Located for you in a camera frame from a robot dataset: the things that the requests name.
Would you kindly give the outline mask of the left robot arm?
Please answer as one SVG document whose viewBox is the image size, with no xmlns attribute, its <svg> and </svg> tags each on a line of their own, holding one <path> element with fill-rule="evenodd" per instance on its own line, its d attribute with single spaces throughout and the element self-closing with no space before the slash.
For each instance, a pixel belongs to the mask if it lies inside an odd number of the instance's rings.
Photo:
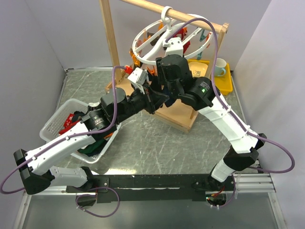
<svg viewBox="0 0 305 229">
<path fill-rule="evenodd" d="M 101 97 L 97 108 L 89 111 L 71 129 L 31 150 L 14 153 L 25 191 L 37 194 L 52 186 L 73 186 L 84 192 L 94 188 L 88 167 L 59 168 L 56 164 L 79 149 L 104 139 L 115 132 L 117 125 L 142 110 L 154 114 L 169 96 L 153 91 L 148 84 L 127 96 L 122 88 L 111 89 Z"/>
</svg>

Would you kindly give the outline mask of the white round clip hanger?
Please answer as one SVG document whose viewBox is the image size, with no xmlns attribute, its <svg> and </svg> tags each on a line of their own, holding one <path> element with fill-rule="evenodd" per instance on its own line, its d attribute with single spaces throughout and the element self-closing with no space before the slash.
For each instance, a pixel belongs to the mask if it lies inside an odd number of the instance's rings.
<svg viewBox="0 0 305 229">
<path fill-rule="evenodd" d="M 130 55 L 135 66 L 140 67 L 142 64 L 155 66 L 156 61 L 153 58 L 161 50 L 164 50 L 165 56 L 178 54 L 186 59 L 193 58 L 207 49 L 212 39 L 217 37 L 213 31 L 206 33 L 206 29 L 200 27 L 188 34 L 188 24 L 185 22 L 177 23 L 177 19 L 167 15 L 171 9 L 170 6 L 161 7 L 161 18 L 146 26 L 134 38 Z M 198 34 L 203 36 L 200 40 L 203 44 L 192 53 L 185 54 L 191 39 Z"/>
</svg>

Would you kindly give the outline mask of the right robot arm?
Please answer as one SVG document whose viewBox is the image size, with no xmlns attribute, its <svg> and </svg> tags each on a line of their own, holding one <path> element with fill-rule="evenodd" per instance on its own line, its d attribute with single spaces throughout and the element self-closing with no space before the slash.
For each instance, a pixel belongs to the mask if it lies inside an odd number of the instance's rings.
<svg viewBox="0 0 305 229">
<path fill-rule="evenodd" d="M 220 91 L 206 77 L 193 77 L 188 61 L 177 54 L 156 58 L 158 83 L 164 86 L 171 106 L 177 99 L 211 121 L 230 142 L 230 148 L 214 166 L 209 187 L 219 190 L 235 171 L 242 171 L 257 160 L 265 135 L 251 130 L 231 109 Z"/>
</svg>

